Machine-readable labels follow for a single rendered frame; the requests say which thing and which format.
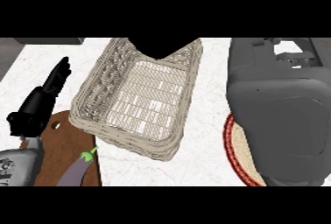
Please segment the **purple eggplant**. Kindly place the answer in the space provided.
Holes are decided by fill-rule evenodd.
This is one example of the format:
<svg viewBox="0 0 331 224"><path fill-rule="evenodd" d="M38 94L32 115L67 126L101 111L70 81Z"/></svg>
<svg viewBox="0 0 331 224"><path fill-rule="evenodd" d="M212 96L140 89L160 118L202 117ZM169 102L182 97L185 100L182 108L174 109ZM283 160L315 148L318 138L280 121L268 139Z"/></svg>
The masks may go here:
<svg viewBox="0 0 331 224"><path fill-rule="evenodd" d="M57 185L58 186L82 186L83 178L94 162L94 155L100 147L81 153L81 156L69 167Z"/></svg>

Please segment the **beige wicker basket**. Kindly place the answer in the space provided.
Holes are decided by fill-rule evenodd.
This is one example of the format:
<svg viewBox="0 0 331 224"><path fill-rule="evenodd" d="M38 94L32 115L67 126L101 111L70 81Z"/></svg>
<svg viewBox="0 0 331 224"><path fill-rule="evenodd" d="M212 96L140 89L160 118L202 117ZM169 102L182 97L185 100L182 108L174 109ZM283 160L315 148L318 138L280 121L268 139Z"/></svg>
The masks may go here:
<svg viewBox="0 0 331 224"><path fill-rule="evenodd" d="M194 40L165 59L113 38L72 102L69 120L106 143L160 161L184 137L203 56Z"/></svg>

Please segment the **dark grey appliance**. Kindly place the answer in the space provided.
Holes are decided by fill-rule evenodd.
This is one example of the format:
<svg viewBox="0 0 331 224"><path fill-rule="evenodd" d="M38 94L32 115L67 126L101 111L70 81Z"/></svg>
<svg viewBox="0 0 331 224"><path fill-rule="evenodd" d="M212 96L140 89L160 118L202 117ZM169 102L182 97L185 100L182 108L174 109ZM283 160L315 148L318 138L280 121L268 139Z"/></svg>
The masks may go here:
<svg viewBox="0 0 331 224"><path fill-rule="evenodd" d="M14 38L26 45L82 45L86 38Z"/></svg>

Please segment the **brown wooden cutting board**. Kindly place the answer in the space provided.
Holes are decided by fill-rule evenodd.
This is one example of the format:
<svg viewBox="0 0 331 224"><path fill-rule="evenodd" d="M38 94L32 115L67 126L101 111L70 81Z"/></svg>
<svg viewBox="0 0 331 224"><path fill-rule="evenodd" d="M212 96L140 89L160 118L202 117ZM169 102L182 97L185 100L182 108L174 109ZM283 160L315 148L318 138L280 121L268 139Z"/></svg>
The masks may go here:
<svg viewBox="0 0 331 224"><path fill-rule="evenodd" d="M81 153L97 147L95 136L70 123L69 112L64 111L51 116L47 129L38 137L42 138L45 157L33 186L58 186L58 181L79 159ZM97 152L82 186L101 186Z"/></svg>

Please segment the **round beige red-rimmed placemat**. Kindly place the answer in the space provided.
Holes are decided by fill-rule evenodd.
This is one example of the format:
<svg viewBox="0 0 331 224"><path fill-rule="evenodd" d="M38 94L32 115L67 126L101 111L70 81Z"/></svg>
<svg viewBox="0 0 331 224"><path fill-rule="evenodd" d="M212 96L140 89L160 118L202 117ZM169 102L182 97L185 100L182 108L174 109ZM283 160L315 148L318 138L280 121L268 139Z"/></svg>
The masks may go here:
<svg viewBox="0 0 331 224"><path fill-rule="evenodd" d="M234 115L228 115L225 120L222 140L227 157L240 180L247 186L267 186L261 173L255 168L245 129L236 123Z"/></svg>

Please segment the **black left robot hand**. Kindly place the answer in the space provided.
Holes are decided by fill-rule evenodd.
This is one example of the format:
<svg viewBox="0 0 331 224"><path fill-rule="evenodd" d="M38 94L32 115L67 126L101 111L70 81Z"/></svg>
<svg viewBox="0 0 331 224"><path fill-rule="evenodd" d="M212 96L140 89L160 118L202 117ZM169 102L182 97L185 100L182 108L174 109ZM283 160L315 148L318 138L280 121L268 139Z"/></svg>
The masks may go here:
<svg viewBox="0 0 331 224"><path fill-rule="evenodd" d="M48 127L57 98L72 75L69 57L58 62L42 86L36 87L26 98L21 108L8 115L11 135L39 137Z"/></svg>

